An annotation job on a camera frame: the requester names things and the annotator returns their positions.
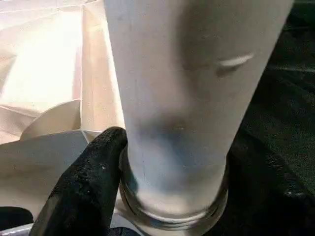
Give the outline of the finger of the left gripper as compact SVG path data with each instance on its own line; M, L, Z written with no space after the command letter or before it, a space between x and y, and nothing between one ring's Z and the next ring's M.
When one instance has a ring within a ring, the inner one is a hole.
M0 229L7 230L22 225L33 223L32 213L22 207L1 206L0 207Z

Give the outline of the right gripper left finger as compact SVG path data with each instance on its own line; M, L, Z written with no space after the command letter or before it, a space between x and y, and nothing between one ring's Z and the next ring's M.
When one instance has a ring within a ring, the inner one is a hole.
M126 145L121 127L110 127L90 142L59 178L29 234L113 236L110 224Z

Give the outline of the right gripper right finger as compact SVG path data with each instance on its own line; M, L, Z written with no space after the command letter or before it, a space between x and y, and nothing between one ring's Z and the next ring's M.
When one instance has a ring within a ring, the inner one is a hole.
M283 158L252 136L228 154L228 200L211 236L313 236L315 197Z

